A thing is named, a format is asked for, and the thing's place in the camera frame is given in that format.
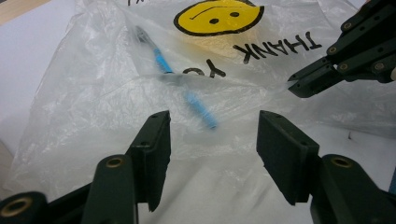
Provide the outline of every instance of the screw hole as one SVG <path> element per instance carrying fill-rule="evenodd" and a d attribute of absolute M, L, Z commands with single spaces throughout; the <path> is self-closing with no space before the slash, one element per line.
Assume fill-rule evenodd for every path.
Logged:
<path fill-rule="evenodd" d="M 349 168 L 352 166 L 352 163 L 350 161 L 347 161 L 346 159 L 339 158 L 339 157 L 332 158 L 332 163 L 337 166 L 344 167 L 344 168 Z"/>

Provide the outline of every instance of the metal screw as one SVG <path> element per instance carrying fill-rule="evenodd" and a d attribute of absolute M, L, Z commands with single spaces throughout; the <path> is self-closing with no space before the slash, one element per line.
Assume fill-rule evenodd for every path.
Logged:
<path fill-rule="evenodd" d="M 8 203 L 0 212 L 1 217 L 15 217 L 32 205 L 32 198 L 23 197 Z"/>
<path fill-rule="evenodd" d="M 385 65 L 383 63 L 377 63 L 375 65 L 375 70 L 382 70 L 384 69 Z"/>
<path fill-rule="evenodd" d="M 340 69 L 341 70 L 347 70 L 347 64 L 346 63 L 341 64 L 340 65 Z"/>
<path fill-rule="evenodd" d="M 335 53 L 337 51 L 337 48 L 336 47 L 331 47 L 330 49 L 329 49 L 329 52 L 330 53 Z"/>
<path fill-rule="evenodd" d="M 344 29 L 349 29 L 352 26 L 352 23 L 348 22 L 344 24 Z"/>

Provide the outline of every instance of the white surface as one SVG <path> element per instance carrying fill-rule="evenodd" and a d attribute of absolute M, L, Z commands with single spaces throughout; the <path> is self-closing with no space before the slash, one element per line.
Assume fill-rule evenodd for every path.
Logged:
<path fill-rule="evenodd" d="M 74 15 L 74 0 L 52 0 L 0 26 L 0 141 L 18 149 L 35 91 Z"/>

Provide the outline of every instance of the clear plastic bag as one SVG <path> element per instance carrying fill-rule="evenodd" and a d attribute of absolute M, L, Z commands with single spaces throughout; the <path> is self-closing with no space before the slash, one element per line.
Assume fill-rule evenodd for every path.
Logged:
<path fill-rule="evenodd" d="M 90 182 L 99 160 L 123 153 L 149 115 L 170 110 L 172 161 L 162 206 L 172 206 L 160 207 L 166 212 L 154 219 L 181 223 L 200 211 L 208 220 L 193 222 L 258 223 L 265 210 L 269 220 L 276 220 L 269 223 L 306 223 L 307 205 L 287 207 L 270 176 L 263 175 L 255 152 L 259 110 L 299 124 L 323 121 L 394 132 L 394 104 L 388 101 L 392 94 L 381 95 L 377 89 L 370 104 L 392 105 L 390 111 L 344 119 L 348 109 L 359 111 L 367 103 L 347 107 L 350 94 L 358 96 L 355 91 L 377 83 L 349 84 L 355 85 L 353 90 L 342 84 L 306 100 L 287 91 L 289 76 L 324 56 L 340 35 L 333 23 L 352 15 L 355 9 L 349 4 L 256 0 L 256 6 L 265 8 L 256 25 L 239 34 L 202 37 L 186 35 L 174 25 L 176 14 L 196 3 L 148 0 L 127 7 L 126 1 L 77 1 L 79 14 L 44 75 L 6 187 L 58 198 Z M 139 41 L 136 26 L 145 29 L 175 74 L 161 73 L 153 49 Z M 193 92 L 216 118 L 216 129 L 209 129 L 202 114 L 191 108 L 186 92 Z M 390 129 L 382 129 L 384 123 L 375 122 L 378 117 Z M 170 217 L 188 207 L 182 204 L 192 205 L 191 200 L 199 203 L 190 212 Z"/>

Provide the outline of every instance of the smiley face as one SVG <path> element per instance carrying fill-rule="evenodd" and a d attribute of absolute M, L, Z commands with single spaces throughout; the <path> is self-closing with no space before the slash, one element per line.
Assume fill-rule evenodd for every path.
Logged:
<path fill-rule="evenodd" d="M 256 25 L 263 13 L 264 7 L 246 0 L 208 0 L 178 13 L 174 24 L 187 35 L 239 34 Z"/>

